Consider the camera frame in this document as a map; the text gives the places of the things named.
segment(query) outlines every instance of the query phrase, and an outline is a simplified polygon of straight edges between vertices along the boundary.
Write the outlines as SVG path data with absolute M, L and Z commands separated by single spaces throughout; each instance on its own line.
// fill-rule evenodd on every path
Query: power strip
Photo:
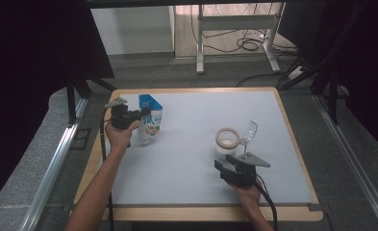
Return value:
M 297 76 L 299 76 L 300 74 L 303 73 L 303 71 L 305 71 L 305 67 L 303 66 L 298 66 L 289 76 L 288 78 L 290 78 L 291 80 L 296 78 Z

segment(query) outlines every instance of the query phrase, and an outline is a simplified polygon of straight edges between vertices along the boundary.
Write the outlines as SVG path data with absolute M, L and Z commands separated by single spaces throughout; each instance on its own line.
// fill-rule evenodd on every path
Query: gray carpet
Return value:
M 150 59 L 133 64 L 113 63 L 115 79 L 106 80 L 120 89 L 154 88 L 221 88 L 234 87 L 240 80 L 257 74 L 271 73 L 264 58 L 257 60 L 208 60 L 205 73 L 197 75 L 192 60 L 162 64 Z M 279 76 L 263 76 L 242 83 L 241 87 L 274 87 Z M 320 111 L 309 94 L 308 79 L 290 90 L 281 91 L 290 125 L 293 129 L 326 216 L 319 222 L 279 222 L 280 230 L 378 230 L 378 219 L 358 185 L 348 164 L 341 155 Z M 88 160 L 88 154 L 98 132 L 99 116 L 110 92 L 88 82 L 92 96 L 83 116 L 78 141 L 72 143 L 63 168 L 49 197 L 37 230 L 63 230 L 72 201 Z M 63 133 L 67 113 L 65 91 L 57 92 L 50 100 L 50 111 L 27 150 L 22 163 L 0 193 L 0 230 L 15 230 L 31 203 L 42 173 Z M 369 177 L 378 189 L 378 142 L 339 102 L 340 127 L 351 141 L 353 149 Z M 12 222 L 7 224 L 3 214 Z M 186 223 L 186 222 L 117 222 L 120 230 L 251 230 L 247 223 Z M 102 222 L 100 230 L 109 230 Z

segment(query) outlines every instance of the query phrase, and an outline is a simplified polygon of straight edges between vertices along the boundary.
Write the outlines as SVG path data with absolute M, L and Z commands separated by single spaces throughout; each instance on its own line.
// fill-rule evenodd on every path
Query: wire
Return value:
M 245 79 L 242 79 L 241 81 L 239 81 L 237 84 L 236 84 L 236 88 L 239 87 L 240 84 L 242 84 L 243 82 L 245 81 L 248 81 L 250 79 L 254 79 L 254 78 L 259 78 L 259 77 L 267 77 L 267 76 L 277 76 L 277 75 L 282 75 L 282 74 L 286 74 L 287 72 L 284 72 L 284 73 L 277 73 L 277 74 L 259 74 L 259 75 L 253 75 L 253 76 L 249 76 Z
M 277 44 L 272 44 L 274 46 L 277 46 L 277 47 L 281 47 L 281 48 L 285 48 L 285 49 L 297 49 L 297 46 L 281 46 L 281 45 L 277 45 Z
M 299 55 L 299 52 L 297 50 L 296 51 L 281 50 L 281 49 L 275 48 L 274 46 L 272 46 L 271 49 L 275 51 L 276 54 L 293 55 L 293 56 Z
M 267 194 L 267 192 L 265 192 L 264 189 L 258 183 L 254 183 L 254 186 L 261 192 L 266 202 L 269 204 L 270 209 L 272 210 L 272 215 L 273 215 L 273 229 L 275 231 L 278 231 L 278 215 L 276 214 L 275 204 L 273 203 L 272 199 L 269 197 L 269 194 Z
M 283 56 L 297 56 L 297 55 L 293 55 L 293 54 L 278 55 L 277 60 L 278 60 L 279 63 L 285 64 L 285 65 L 292 65 L 293 63 L 285 63 L 283 60 L 281 60 L 280 58 L 283 57 Z
M 248 174 L 247 171 L 243 170 L 242 168 L 240 169 L 241 172 L 243 172 L 245 174 L 245 176 L 248 178 L 248 179 L 252 179 L 253 177 L 251 177 L 250 174 Z M 277 213 L 276 213 L 276 207 L 275 207 L 275 204 L 273 203 L 272 199 L 270 198 L 269 196 L 269 193 L 267 193 L 267 189 L 266 189 L 266 185 L 265 185 L 265 182 L 263 180 L 263 178 L 257 174 L 257 176 L 261 179 L 261 181 L 263 182 L 264 184 L 264 187 L 265 187 L 265 190 L 260 186 L 260 184 L 258 184 L 257 182 L 253 183 L 253 185 L 255 186 L 255 188 L 257 188 L 257 190 L 259 192 L 261 192 L 261 194 L 264 196 L 264 199 L 266 200 L 266 202 L 269 204 L 270 206 L 270 209 L 272 210 L 272 216 L 273 216 L 273 229 L 275 231 L 278 231 L 278 216 L 277 216 Z
M 263 185 L 264 185 L 264 188 L 265 188 L 265 191 L 266 191 L 266 194 L 268 194 L 269 195 L 269 192 L 267 191 L 267 188 L 266 188 L 266 184 L 265 184 L 265 181 L 264 181 L 264 179 L 257 173 L 257 176 L 258 176 L 258 178 L 260 178 L 260 180 L 261 180 L 261 182 L 263 183 Z
M 284 82 L 284 80 L 289 76 L 289 74 L 291 74 L 298 66 L 302 65 L 303 63 L 305 63 L 305 61 L 301 61 L 300 63 L 298 63 L 299 59 L 301 57 L 298 56 L 297 59 L 290 65 L 290 67 L 288 68 L 286 74 L 284 74 L 279 80 L 278 82 L 276 83 L 276 86 L 275 86 L 275 89 L 279 89 L 279 86 L 282 84 L 282 82 Z
M 254 12 L 258 12 L 260 6 L 261 6 L 261 4 L 260 4 L 260 5 L 256 4 L 256 5 L 255 5 L 255 8 L 254 8 Z M 242 14 L 244 14 L 245 11 L 246 11 L 248 8 L 250 8 L 250 4 L 248 4 L 248 6 L 245 8 L 245 10 L 242 12 Z M 215 10 L 217 11 L 218 14 L 220 14 L 219 11 L 218 11 L 218 9 L 217 9 L 217 5 L 215 5 Z M 193 37 L 194 37 L 194 40 L 195 40 L 196 43 L 198 44 L 197 37 L 195 36 L 195 33 L 194 33 L 194 26 L 193 26 L 193 21 L 192 21 L 192 17 L 193 17 L 193 15 L 192 15 L 192 6 L 190 6 L 190 15 L 191 15 L 191 17 L 190 17 L 190 21 L 191 21 L 191 32 L 192 32 L 192 35 L 193 35 Z M 212 36 L 206 36 L 206 35 L 204 35 L 204 33 L 203 33 L 202 36 L 203 36 L 204 38 L 208 39 L 208 38 L 213 38 L 213 37 L 224 36 L 224 35 L 231 34 L 231 33 L 237 32 L 237 31 L 240 31 L 240 30 L 232 30 L 232 31 L 229 31 L 229 32 L 224 32 L 224 33 L 220 33 L 220 34 L 216 34 L 216 35 L 212 35 Z M 259 30 L 257 30 L 257 31 L 260 32 L 261 34 L 266 34 L 266 30 L 265 30 L 264 33 L 263 33 L 262 31 L 259 31 Z M 237 48 L 235 48 L 235 49 L 233 49 L 233 50 L 221 50 L 221 49 L 218 49 L 218 48 L 213 47 L 213 46 L 210 46 L 210 45 L 203 45 L 203 46 L 204 46 L 204 47 L 211 48 L 211 49 L 216 50 L 216 51 L 219 51 L 219 52 L 222 52 L 222 53 L 232 53 L 232 52 L 235 52 L 235 51 L 240 50 L 241 48 L 244 49 L 244 50 L 246 50 L 246 51 L 250 51 L 250 52 L 256 51 L 256 50 L 258 50 L 258 49 L 261 47 L 261 45 L 264 43 L 264 41 L 265 41 L 265 37 L 264 37 L 263 40 L 259 40 L 259 39 L 255 39 L 255 38 L 247 38 L 247 36 L 250 35 L 250 34 L 248 34 L 248 32 L 249 32 L 249 30 L 246 30 L 246 31 L 243 31 L 243 32 L 242 32 L 242 38 L 239 38 L 239 39 L 237 40 Z

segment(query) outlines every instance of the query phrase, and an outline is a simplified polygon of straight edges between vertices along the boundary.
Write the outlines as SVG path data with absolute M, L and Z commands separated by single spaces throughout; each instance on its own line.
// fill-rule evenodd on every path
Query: hand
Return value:
M 111 150 L 120 151 L 126 149 L 129 144 L 129 139 L 132 137 L 132 132 L 139 127 L 139 121 L 134 121 L 131 123 L 128 129 L 121 130 L 114 128 L 109 121 L 107 126 L 105 126 L 105 133 L 107 134 L 108 140 L 111 144 Z
M 261 181 L 259 179 L 257 179 L 257 183 L 261 185 Z M 227 184 L 236 191 L 237 195 L 239 196 L 239 201 L 244 208 L 247 208 L 249 206 L 259 207 L 261 192 L 257 188 L 255 188 L 255 186 L 241 188 L 228 182 Z

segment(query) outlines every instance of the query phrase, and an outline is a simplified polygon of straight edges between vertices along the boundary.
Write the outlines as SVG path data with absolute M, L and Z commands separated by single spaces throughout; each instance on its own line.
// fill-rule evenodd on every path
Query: white wall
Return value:
M 92 9 L 108 55 L 172 52 L 172 7 Z

